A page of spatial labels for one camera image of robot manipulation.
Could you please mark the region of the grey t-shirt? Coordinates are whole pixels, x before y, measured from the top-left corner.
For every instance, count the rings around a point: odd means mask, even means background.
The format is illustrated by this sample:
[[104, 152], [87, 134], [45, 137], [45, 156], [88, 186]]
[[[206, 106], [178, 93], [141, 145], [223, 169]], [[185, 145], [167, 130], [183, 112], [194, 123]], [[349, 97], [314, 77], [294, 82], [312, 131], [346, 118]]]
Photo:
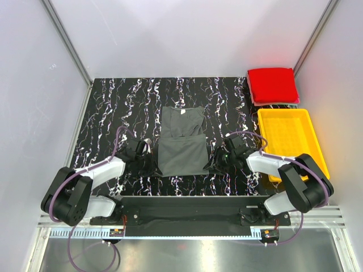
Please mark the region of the grey t-shirt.
[[158, 167], [163, 177], [209, 173], [204, 108], [162, 108]]

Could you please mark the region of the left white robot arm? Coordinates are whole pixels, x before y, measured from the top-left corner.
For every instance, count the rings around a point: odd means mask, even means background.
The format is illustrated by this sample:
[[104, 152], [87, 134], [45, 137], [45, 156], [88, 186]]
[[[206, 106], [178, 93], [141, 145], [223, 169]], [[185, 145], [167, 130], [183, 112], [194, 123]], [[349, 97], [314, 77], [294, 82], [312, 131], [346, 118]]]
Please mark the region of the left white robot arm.
[[109, 224], [122, 219], [117, 201], [92, 191], [109, 180], [136, 173], [141, 177], [161, 176], [150, 149], [150, 139], [132, 140], [114, 155], [86, 168], [58, 170], [41, 201], [40, 208], [56, 223], [77, 225], [84, 218], [102, 217]]

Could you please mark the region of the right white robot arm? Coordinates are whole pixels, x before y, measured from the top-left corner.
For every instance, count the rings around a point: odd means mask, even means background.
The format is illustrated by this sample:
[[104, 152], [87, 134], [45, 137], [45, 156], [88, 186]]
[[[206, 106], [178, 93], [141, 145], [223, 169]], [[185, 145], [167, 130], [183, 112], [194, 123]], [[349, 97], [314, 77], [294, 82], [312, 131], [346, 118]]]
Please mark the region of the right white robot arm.
[[334, 187], [315, 160], [308, 154], [284, 157], [246, 147], [240, 137], [227, 137], [217, 147], [204, 169], [227, 174], [233, 168], [259, 172], [281, 179], [285, 190], [268, 197], [258, 209], [258, 219], [271, 224], [278, 215], [299, 211], [307, 213], [323, 207], [334, 194]]

